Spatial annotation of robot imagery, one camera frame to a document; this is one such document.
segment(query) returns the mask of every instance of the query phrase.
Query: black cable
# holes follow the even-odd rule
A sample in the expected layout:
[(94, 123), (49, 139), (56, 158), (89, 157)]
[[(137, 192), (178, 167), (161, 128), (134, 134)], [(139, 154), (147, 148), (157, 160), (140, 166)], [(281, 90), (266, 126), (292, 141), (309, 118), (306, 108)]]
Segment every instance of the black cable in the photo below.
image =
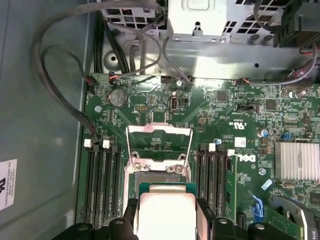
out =
[(261, 28), (263, 28), (264, 30), (267, 30), (269, 32), (273, 32), (275, 33), (276, 31), (278, 31), (280, 29), (280, 26), (268, 26), (268, 25), (264, 25), (260, 19), (259, 19), (259, 9), (260, 6), (262, 4), (263, 0), (256, 0), (255, 4), (254, 4), (254, 8), (253, 8), (253, 17), (254, 20), (260, 25)]
[(57, 88), (57, 86), (54, 84), (53, 80), (51, 79), (47, 67), (46, 67), (46, 55), (47, 53), (52, 50), (52, 49), (59, 49), (62, 50), (63, 52), (65, 52), (67, 55), (69, 55), (70, 57), (72, 57), (78, 64), (80, 72), (82, 77), (86, 80), (87, 76), (83, 70), (83, 66), (81, 61), (78, 59), (78, 57), (76, 55), (74, 55), (71, 51), (65, 49), (62, 46), (59, 45), (52, 45), (49, 47), (46, 47), (42, 53), (41, 53), (41, 65), (45, 74), (45, 77), (47, 79), (47, 85), (50, 89), (50, 92), (52, 92), (53, 94), (51, 95), (60, 106), (62, 106), (65, 110), (67, 110), (69, 113), (71, 113), (71, 115), (73, 117), (75, 117), (76, 119), (78, 119), (81, 123), (83, 123), (83, 125), (87, 128), (91, 130), (91, 134), (94, 134), (94, 128), (91, 125), (89, 119), (87, 116), (85, 116), (82, 112), (80, 112), (78, 109), (74, 108), (74, 106), (72, 106), (66, 99), (65, 97), (61, 94), (61, 92), (59, 91), (59, 89)]
[(47, 21), (45, 21), (40, 28), (36, 31), (32, 45), (31, 45), (31, 62), (32, 66), (38, 75), (44, 88), (48, 91), (52, 98), (54, 98), (59, 105), (66, 109), (74, 118), (76, 118), (89, 132), (93, 143), (97, 143), (98, 136), (95, 131), (93, 124), (90, 122), (88, 117), (79, 110), (75, 109), (60, 93), (58, 88), (55, 86), (53, 81), (50, 79), (48, 72), (44, 69), (42, 57), (41, 57), (41, 44), (43, 37), (47, 30), (55, 23), (61, 22), (64, 19), (86, 14), (90, 12), (100, 11), (110, 8), (149, 8), (154, 9), (158, 13), (162, 13), (161, 6), (153, 1), (132, 1), (132, 0), (120, 0), (120, 1), (105, 1), (105, 2), (94, 2), (76, 6), (72, 9), (60, 12)]
[(128, 66), (127, 59), (126, 59), (126, 55), (125, 55), (123, 49), (121, 48), (121, 46), (119, 45), (119, 43), (117, 42), (114, 34), (110, 30), (107, 22), (105, 23), (105, 35), (109, 40), (109, 43), (111, 45), (111, 48), (114, 52), (116, 59), (118, 60), (118, 64), (121, 69), (121, 72), (123, 74), (129, 73), (130, 69)]
[(94, 33), (94, 57), (93, 71), (98, 74), (103, 74), (102, 52), (104, 47), (105, 25), (101, 12), (96, 15), (96, 27)]

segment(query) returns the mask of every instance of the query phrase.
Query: wire connector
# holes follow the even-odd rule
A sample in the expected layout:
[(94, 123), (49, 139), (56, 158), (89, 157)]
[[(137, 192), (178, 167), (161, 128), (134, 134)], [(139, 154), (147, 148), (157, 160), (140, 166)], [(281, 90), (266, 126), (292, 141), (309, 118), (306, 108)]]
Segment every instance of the wire connector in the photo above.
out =
[(95, 79), (93, 76), (90, 76), (90, 75), (87, 75), (85, 77), (85, 81), (89, 86), (98, 86), (99, 85), (97, 79)]

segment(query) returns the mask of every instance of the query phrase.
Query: capacitor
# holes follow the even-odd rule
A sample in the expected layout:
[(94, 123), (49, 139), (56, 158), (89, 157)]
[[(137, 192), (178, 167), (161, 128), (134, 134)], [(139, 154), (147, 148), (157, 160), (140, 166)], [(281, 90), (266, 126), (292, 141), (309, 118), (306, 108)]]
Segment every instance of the capacitor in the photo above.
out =
[(297, 91), (294, 96), (297, 98), (297, 99), (302, 99), (304, 98), (306, 95), (308, 94), (308, 91), (307, 90), (301, 90), (301, 91)]
[(267, 138), (269, 136), (269, 132), (267, 129), (259, 129), (256, 134), (259, 138)]
[(115, 108), (122, 108), (128, 102), (128, 94), (125, 90), (118, 88), (110, 93), (108, 99)]
[(215, 143), (216, 145), (222, 144), (222, 140), (219, 139), (219, 138), (215, 138), (213, 141), (214, 141), (214, 143)]

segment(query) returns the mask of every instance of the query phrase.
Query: aluminum heatsink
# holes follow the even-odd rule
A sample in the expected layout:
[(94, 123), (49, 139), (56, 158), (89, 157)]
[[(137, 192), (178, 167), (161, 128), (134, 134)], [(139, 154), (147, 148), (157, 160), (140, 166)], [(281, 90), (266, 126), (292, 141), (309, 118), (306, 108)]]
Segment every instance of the aluminum heatsink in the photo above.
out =
[(319, 181), (319, 144), (276, 142), (275, 177), (281, 180)]

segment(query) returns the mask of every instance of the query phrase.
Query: screw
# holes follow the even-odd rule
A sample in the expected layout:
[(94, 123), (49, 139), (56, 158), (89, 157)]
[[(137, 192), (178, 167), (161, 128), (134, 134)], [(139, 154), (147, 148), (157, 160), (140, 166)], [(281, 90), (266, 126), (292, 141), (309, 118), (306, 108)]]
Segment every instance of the screw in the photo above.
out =
[(95, 106), (94, 111), (96, 113), (100, 113), (102, 111), (102, 107), (101, 106)]
[(182, 81), (181, 81), (181, 80), (177, 80), (177, 81), (175, 82), (175, 85), (176, 85), (177, 87), (181, 87), (181, 86), (182, 86)]
[(265, 226), (263, 226), (262, 224), (256, 224), (254, 226), (259, 230), (265, 230)]
[(182, 173), (182, 170), (183, 170), (183, 168), (182, 168), (181, 166), (176, 166), (176, 167), (174, 168), (174, 171), (175, 171), (177, 174)]
[(260, 169), (259, 169), (259, 174), (260, 174), (261, 176), (266, 175), (266, 173), (267, 173), (267, 170), (266, 170), (265, 168), (260, 168)]
[(221, 219), (219, 219), (219, 223), (221, 223), (221, 224), (227, 224), (228, 221), (225, 220), (224, 218), (221, 218)]
[(115, 224), (124, 224), (124, 223), (125, 223), (125, 221), (123, 221), (123, 220), (118, 220), (115, 222)]
[(134, 169), (135, 171), (140, 171), (141, 168), (142, 168), (141, 163), (135, 163), (135, 164), (133, 165), (133, 169)]
[(221, 37), (219, 40), (220, 40), (220, 42), (223, 44), (223, 43), (226, 41), (226, 38), (223, 36), (223, 37)]

